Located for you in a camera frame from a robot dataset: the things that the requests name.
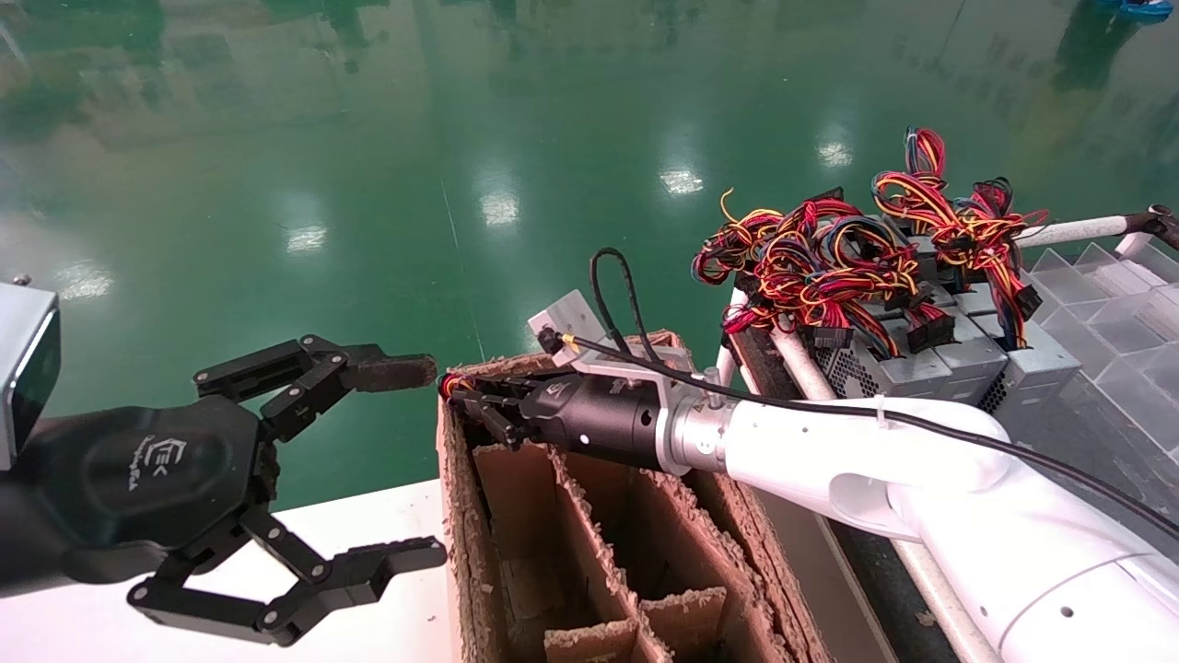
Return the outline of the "right gripper finger dusty pad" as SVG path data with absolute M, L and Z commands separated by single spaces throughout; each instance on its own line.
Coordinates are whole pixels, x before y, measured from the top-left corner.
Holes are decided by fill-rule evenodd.
M 236 403 L 274 394 L 261 407 L 261 419 L 270 436 L 286 442 L 353 390 L 411 390 L 434 385 L 437 376 L 430 355 L 388 355 L 374 343 L 336 344 L 307 335 L 208 366 L 195 373 L 193 383 L 199 396 Z

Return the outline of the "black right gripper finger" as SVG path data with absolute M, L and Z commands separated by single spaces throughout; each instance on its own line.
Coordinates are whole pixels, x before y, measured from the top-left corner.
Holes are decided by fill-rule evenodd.
M 531 436 L 531 426 L 519 414 L 519 399 L 488 393 L 456 393 L 455 406 L 498 444 L 513 452 L 522 448 Z
M 533 378 L 453 378 L 454 400 L 477 400 L 485 396 L 522 399 L 536 390 Z

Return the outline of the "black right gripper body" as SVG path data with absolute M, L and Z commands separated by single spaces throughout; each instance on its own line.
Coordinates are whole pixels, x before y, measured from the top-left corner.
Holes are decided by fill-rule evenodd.
M 630 467 L 658 467 L 660 396 L 648 382 L 606 375 L 559 375 L 519 403 L 533 439 Z

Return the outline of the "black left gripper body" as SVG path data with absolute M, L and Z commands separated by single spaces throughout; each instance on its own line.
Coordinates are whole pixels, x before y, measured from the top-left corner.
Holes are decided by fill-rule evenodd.
M 39 421 L 9 471 L 13 587 L 152 575 L 276 495 L 274 436 L 223 396 Z

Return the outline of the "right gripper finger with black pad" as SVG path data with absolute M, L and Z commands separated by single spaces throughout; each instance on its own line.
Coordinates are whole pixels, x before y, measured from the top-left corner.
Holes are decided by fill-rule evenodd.
M 257 541 L 295 576 L 286 593 L 253 600 L 186 587 L 190 576 L 228 562 L 245 541 Z M 197 541 L 193 554 L 167 554 L 154 575 L 131 587 L 127 603 L 163 626 L 294 646 L 329 613 L 378 603 L 397 575 L 440 567 L 447 559 L 433 536 L 353 547 L 325 559 L 266 508 L 244 508 Z

